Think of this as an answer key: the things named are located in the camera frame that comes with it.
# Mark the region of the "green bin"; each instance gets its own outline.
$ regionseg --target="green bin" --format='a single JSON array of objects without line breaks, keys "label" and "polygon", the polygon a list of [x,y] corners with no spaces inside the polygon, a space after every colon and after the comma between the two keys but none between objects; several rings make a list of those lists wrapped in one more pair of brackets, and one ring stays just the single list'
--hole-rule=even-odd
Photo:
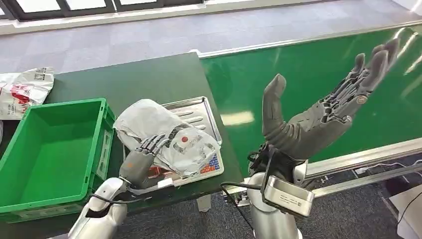
[{"label": "green bin", "polygon": [[0,161],[0,220],[80,212],[106,179],[114,121],[105,99],[30,107]]}]

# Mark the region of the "stainless steel tray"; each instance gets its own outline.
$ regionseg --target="stainless steel tray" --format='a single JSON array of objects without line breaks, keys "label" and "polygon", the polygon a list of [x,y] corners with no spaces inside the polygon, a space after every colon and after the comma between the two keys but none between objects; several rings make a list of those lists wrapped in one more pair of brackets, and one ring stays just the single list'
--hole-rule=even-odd
[{"label": "stainless steel tray", "polygon": [[205,131],[214,137],[221,145],[222,140],[218,132],[217,124],[212,115],[208,99],[204,96],[163,104],[163,106],[175,113],[184,121],[192,124],[198,129]]}]

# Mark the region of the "white plastic bag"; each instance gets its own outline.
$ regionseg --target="white plastic bag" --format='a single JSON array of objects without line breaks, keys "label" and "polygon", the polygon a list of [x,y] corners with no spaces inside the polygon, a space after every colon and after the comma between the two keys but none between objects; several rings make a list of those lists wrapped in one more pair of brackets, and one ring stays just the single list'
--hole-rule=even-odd
[{"label": "white plastic bag", "polygon": [[20,120],[28,107],[44,102],[53,83],[51,67],[0,74],[0,120]]},{"label": "white plastic bag", "polygon": [[199,173],[220,149],[212,136],[149,99],[139,100],[129,106],[117,118],[113,127],[119,139],[130,150],[139,147],[142,139],[165,133],[169,141],[158,153],[154,164],[182,177]]}]

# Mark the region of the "white wall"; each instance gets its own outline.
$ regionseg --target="white wall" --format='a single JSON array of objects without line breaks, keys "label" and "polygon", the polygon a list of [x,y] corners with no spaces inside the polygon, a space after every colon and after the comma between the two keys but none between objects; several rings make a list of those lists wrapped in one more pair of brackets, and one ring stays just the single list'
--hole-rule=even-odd
[{"label": "white wall", "polygon": [[414,13],[422,16],[422,0],[393,0]]}]

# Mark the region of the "silver device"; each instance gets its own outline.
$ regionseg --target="silver device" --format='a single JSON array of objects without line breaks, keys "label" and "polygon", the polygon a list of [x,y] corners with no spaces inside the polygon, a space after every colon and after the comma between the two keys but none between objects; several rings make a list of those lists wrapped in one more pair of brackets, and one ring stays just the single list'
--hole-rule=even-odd
[{"label": "silver device", "polygon": [[313,192],[275,176],[268,178],[264,190],[264,197],[267,201],[304,217],[308,217],[311,213],[314,196]]}]

